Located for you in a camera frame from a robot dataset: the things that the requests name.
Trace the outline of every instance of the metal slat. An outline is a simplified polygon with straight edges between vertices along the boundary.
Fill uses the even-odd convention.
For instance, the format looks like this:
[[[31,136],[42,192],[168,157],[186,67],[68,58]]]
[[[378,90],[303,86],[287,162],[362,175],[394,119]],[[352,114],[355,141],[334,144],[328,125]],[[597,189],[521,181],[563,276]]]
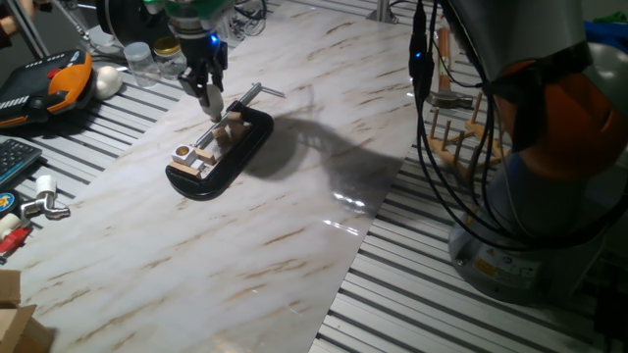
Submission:
[[[152,123],[147,119],[121,111],[115,107],[93,103],[88,105],[84,110],[94,117],[103,118],[118,125],[132,128],[140,133],[145,133],[152,126]]]
[[[325,321],[323,322],[324,325],[323,327],[325,328],[325,335],[331,335],[331,331],[332,330],[336,330],[339,331],[341,333],[343,333],[345,336],[349,336],[349,337],[358,337],[359,341],[364,342],[365,344],[367,344],[369,347],[374,347],[372,349],[377,349],[378,351],[381,352],[398,352],[398,353],[402,353],[402,352],[409,352],[407,349],[403,349],[397,345],[394,345],[392,343],[390,343],[389,341],[380,338],[379,336],[364,330],[362,328],[359,328],[355,325],[349,324],[341,319],[338,319],[336,317],[333,316],[327,316],[325,318]]]
[[[94,151],[78,143],[72,142],[60,136],[52,138],[34,137],[33,142],[39,145],[39,148],[47,148],[56,151],[59,154],[66,155],[76,159],[83,164],[93,166],[97,170],[104,171],[109,167],[115,158]]]
[[[376,327],[380,333],[396,340],[405,347],[420,347],[421,350],[426,352],[473,352],[427,330],[409,326],[406,322],[391,314],[366,305],[342,293],[336,296],[330,311],[366,328]]]
[[[67,115],[62,117],[61,119],[68,123],[82,126],[105,136],[109,136],[113,139],[125,143],[127,146],[132,145],[138,138],[141,137],[141,132],[137,132],[125,126],[121,126],[109,122],[105,119],[93,117],[87,114],[82,114],[80,116]]]
[[[141,88],[137,85],[137,82],[135,81],[135,78],[133,77],[131,73],[124,71],[124,72],[121,72],[121,74],[122,74],[122,81],[125,84],[131,85],[133,88],[136,88],[138,90],[146,91],[152,94],[165,97],[167,99],[172,100],[175,103],[179,102],[179,100],[185,95],[183,88],[176,81],[166,82],[165,80],[162,80],[150,88]]]
[[[370,346],[359,339],[354,338],[354,336],[352,335],[342,332],[340,329],[334,329],[325,324],[321,326],[319,333],[323,335],[326,339],[330,339],[331,341],[338,342],[342,346],[348,347],[355,352],[360,352],[360,353],[385,352],[380,349],[374,348],[373,346]]]
[[[489,329],[480,328],[445,311],[438,310],[354,274],[347,275],[341,288],[372,302],[388,302],[389,305],[397,308],[398,306],[395,304],[398,303],[398,305],[403,306],[403,311],[400,312],[401,315],[407,315],[406,313],[416,311],[419,313],[415,316],[415,320],[418,319],[418,322],[430,328],[436,328],[455,337],[465,339],[469,343],[491,352],[538,352],[538,350],[521,344],[516,340],[502,336]]]
[[[432,306],[447,308],[452,313],[463,316],[467,321],[475,321],[492,330],[519,337],[520,341],[525,341],[527,345],[535,349],[550,349],[556,352],[577,349],[582,352],[596,352],[580,340],[539,326],[421,277],[414,277],[361,254],[356,256],[352,268],[387,285],[409,292],[417,298],[422,298],[422,300],[430,302]]]
[[[36,143],[32,143],[20,137],[0,136],[0,142],[4,142],[5,140],[9,138],[14,138],[21,143],[25,143],[29,146],[41,149],[40,145]],[[97,169],[94,169],[91,166],[82,164],[81,162],[75,159],[69,158],[53,150],[43,149],[42,157],[46,160],[46,162],[40,162],[43,165],[66,172],[82,180],[93,181],[96,178],[96,176],[100,173],[100,171],[98,171]]]
[[[144,91],[139,87],[127,84],[118,91],[117,95],[125,97],[127,99],[139,100],[142,104],[151,104],[161,109],[168,110],[172,106],[173,101],[169,100],[166,96],[156,95],[152,92]]]
[[[340,349],[336,347],[334,344],[326,342],[322,339],[317,339],[312,344],[312,348],[310,348],[310,352],[321,352],[321,353],[348,353],[344,349]]]
[[[377,305],[385,307],[387,310],[397,314],[399,317],[403,317],[409,324],[417,327],[429,328],[438,336],[445,336],[445,339],[455,341],[459,345],[473,352],[536,352],[536,350],[525,347],[522,344],[517,345],[516,342],[512,340],[504,339],[502,344],[497,344],[494,341],[487,340],[483,337],[483,335],[492,333],[488,330],[484,330],[482,335],[476,335],[469,333],[464,329],[449,325],[441,320],[420,312],[417,307],[421,307],[421,304],[417,302],[410,301],[408,303],[409,305],[404,305],[398,301],[393,301],[390,298],[366,290],[348,281],[343,282],[340,288],[345,292],[350,292],[351,294],[356,295],[358,297],[354,297],[356,300],[366,299],[372,303],[377,303]],[[499,340],[501,337],[496,337],[496,335],[493,334],[492,338]],[[518,346],[518,350],[513,350],[512,348],[514,348],[514,346]]]
[[[129,147],[126,143],[66,122],[55,122],[50,128],[68,140],[114,158]]]
[[[420,253],[404,249],[398,245],[372,236],[367,237],[367,240],[365,240],[365,243],[362,244],[362,247],[360,249],[366,253],[373,254],[375,256],[386,259],[391,263],[395,263],[407,269],[415,271],[416,273],[436,278],[440,282],[445,282],[448,285],[454,286],[467,292],[468,294],[484,298],[485,301],[493,302],[500,307],[514,309],[517,312],[529,315],[536,319],[543,320],[544,322],[552,325],[555,325],[555,323],[569,323],[569,330],[571,332],[579,336],[586,337],[587,339],[591,339],[591,332],[593,332],[593,323],[590,320],[559,309],[554,309],[551,313],[551,316],[549,316],[547,313],[535,310],[533,308],[526,308],[497,301],[489,296],[480,293],[473,286],[467,283],[451,266],[451,264],[445,264],[443,262],[424,256]]]
[[[151,123],[157,122],[164,115],[164,113],[167,112],[167,110],[157,109],[155,107],[151,107],[150,105],[141,104],[119,95],[115,95],[101,102],[101,104],[130,112]]]

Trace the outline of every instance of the marble surface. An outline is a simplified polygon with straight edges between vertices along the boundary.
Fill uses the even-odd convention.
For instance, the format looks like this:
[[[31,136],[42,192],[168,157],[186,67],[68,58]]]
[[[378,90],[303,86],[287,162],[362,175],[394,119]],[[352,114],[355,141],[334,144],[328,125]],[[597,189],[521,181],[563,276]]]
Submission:
[[[409,32],[284,4],[226,71],[226,104],[288,98],[222,196],[164,174],[211,125],[185,97],[9,262],[53,352],[306,352],[416,133]]]

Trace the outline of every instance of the plastic container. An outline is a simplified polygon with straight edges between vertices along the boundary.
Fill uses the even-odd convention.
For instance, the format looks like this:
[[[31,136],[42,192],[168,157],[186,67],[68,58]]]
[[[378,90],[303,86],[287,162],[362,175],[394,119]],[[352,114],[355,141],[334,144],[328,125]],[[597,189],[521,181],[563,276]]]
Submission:
[[[158,39],[153,50],[157,55],[155,60],[163,78],[177,79],[187,67],[185,56],[176,38],[170,36]]]
[[[129,44],[125,48],[125,57],[138,86],[146,88],[157,84],[160,78],[159,68],[153,60],[148,44],[142,42]]]

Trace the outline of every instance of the label sticker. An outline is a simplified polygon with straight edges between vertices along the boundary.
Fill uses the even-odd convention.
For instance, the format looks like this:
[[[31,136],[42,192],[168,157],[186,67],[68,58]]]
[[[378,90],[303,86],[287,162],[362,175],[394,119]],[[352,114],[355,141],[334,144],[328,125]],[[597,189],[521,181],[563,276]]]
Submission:
[[[7,192],[0,193],[0,212],[7,210],[13,203],[16,198]]]
[[[520,259],[494,247],[483,245],[473,268],[505,285],[528,289],[532,286],[541,262]]]

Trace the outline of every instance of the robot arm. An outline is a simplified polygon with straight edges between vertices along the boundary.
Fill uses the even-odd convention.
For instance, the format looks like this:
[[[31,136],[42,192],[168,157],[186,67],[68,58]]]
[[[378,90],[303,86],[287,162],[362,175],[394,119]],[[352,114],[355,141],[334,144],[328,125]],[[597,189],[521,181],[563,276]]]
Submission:
[[[170,28],[179,39],[187,69],[179,75],[185,92],[198,98],[212,121],[220,120],[223,71],[227,69],[227,43],[217,29],[234,0],[143,0],[151,14],[165,10]],[[208,85],[209,76],[212,83]]]

